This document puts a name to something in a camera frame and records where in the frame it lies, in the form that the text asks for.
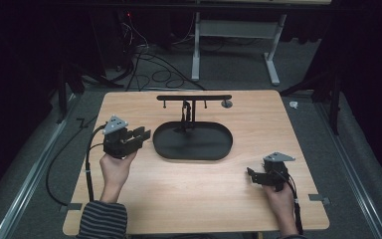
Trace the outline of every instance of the gray carpet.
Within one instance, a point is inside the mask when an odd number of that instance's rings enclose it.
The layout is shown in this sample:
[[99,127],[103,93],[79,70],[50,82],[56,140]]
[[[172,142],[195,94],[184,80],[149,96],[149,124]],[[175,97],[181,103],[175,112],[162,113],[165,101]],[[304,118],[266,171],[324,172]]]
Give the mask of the gray carpet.
[[[207,90],[285,90],[302,80],[317,46],[318,43],[304,45],[299,45],[297,42],[280,43],[275,63],[281,85],[273,87],[262,61],[262,52],[269,48],[268,42],[228,39],[228,43],[217,51],[213,50],[218,49],[219,45],[207,43],[202,46],[205,51],[201,54],[200,82],[198,84]],[[187,45],[181,45],[180,48],[166,51],[151,47],[148,53],[163,58],[182,74],[190,76],[192,50]],[[150,60],[148,56],[142,55],[142,57]],[[163,68],[159,65],[149,61],[139,61],[136,72],[139,77],[132,80],[131,90],[136,91],[144,86],[147,79],[143,76],[151,78],[153,73],[160,70]],[[116,72],[108,70],[108,75],[114,76]],[[150,81],[147,87],[153,91],[156,90],[155,88],[166,88],[166,82],[161,81],[167,76],[166,72],[157,73],[154,78],[159,82]],[[180,83],[180,81],[174,81],[167,86]],[[197,87],[185,83],[181,89],[197,89]],[[98,114],[102,98],[109,91],[114,91],[114,89],[87,85],[85,93],[72,100],[72,103],[76,102],[76,104],[67,118],[67,124],[58,138],[51,158],[80,129],[81,121],[78,119],[88,121]],[[322,120],[319,109],[322,107],[327,109],[327,103],[313,104],[309,95],[310,92],[299,92],[283,98],[317,189],[330,200],[329,204],[324,205],[330,220],[330,227],[322,231],[305,231],[305,235],[309,238],[376,238],[364,216],[362,207],[360,207],[359,199],[353,192],[339,151],[334,145],[336,136],[329,134],[328,125]],[[289,101],[298,101],[297,110],[288,106]],[[357,169],[359,178],[365,183],[368,195],[376,205],[377,213],[382,220],[382,170],[344,97],[341,99],[340,108],[338,121],[340,135],[337,139],[341,140],[345,146],[347,155]],[[50,135],[57,127],[58,116],[58,109],[54,109],[30,137],[2,179],[0,223]],[[93,128],[93,123],[84,128],[58,155],[52,167],[51,190],[57,198],[64,202],[69,202],[73,194]],[[61,211],[59,204],[49,197],[45,177],[45,175],[42,176],[35,188],[23,216],[14,228],[12,238],[67,237],[62,232],[66,213],[64,210]],[[278,232],[264,233],[264,237],[267,239],[276,238],[278,235]]]

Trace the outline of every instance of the hand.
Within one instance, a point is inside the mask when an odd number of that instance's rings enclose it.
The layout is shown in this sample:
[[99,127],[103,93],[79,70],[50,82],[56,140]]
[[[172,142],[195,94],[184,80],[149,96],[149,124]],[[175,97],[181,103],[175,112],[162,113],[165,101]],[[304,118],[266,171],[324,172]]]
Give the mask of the hand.
[[103,173],[104,189],[100,201],[115,203],[120,190],[129,176],[129,168],[137,152],[127,155],[124,159],[117,159],[105,154],[100,159],[101,172]]
[[274,186],[263,186],[263,189],[278,220],[281,236],[298,234],[293,217],[293,194],[289,185],[285,183],[284,189],[279,192],[275,192]]

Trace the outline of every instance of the table top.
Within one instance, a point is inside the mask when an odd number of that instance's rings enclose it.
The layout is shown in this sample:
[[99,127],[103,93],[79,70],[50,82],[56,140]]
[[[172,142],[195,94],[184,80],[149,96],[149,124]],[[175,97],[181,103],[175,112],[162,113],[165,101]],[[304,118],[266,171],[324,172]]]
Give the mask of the table top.
[[[128,234],[201,233],[278,230],[263,188],[251,182],[247,167],[263,172],[263,157],[275,151],[295,157],[286,162],[296,184],[303,228],[326,229],[324,207],[310,201],[317,194],[315,184],[276,91],[207,91],[108,93],[102,102],[96,127],[111,116],[128,121],[129,130],[145,126],[154,132],[167,121],[180,121],[182,102],[163,102],[157,96],[231,95],[233,106],[221,102],[196,104],[196,121],[214,121],[233,136],[230,153],[216,161],[175,160],[158,155],[152,138],[145,141],[131,165],[130,175],[118,202],[128,212]],[[102,143],[98,133],[93,144]],[[91,151],[95,198],[103,181],[98,160],[102,147]],[[76,235],[84,206],[89,201],[84,166],[72,198],[82,210],[68,211],[64,224],[67,235]]]

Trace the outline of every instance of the striped sleeve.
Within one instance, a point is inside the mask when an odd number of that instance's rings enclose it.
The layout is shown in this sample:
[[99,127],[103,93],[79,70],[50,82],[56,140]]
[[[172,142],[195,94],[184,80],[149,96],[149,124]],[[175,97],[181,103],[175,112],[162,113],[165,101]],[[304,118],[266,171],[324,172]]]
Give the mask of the striped sleeve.
[[101,201],[89,202],[83,211],[76,238],[124,238],[127,214],[125,206]]

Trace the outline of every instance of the white desk leg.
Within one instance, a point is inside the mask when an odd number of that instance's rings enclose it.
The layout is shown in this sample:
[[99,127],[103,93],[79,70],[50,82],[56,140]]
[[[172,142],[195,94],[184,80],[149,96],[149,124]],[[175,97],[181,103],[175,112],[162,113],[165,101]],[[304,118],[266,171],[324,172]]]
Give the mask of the white desk leg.
[[279,39],[281,37],[282,30],[284,29],[286,18],[286,14],[281,15],[281,18],[278,21],[278,26],[276,27],[275,37],[273,39],[271,51],[269,53],[265,53],[266,66],[268,67],[269,75],[274,86],[278,86],[280,82],[278,73],[276,72],[275,64],[273,63],[273,56],[275,55],[276,48],[278,47]]
[[200,13],[195,14],[194,55],[192,57],[191,80],[200,80]]

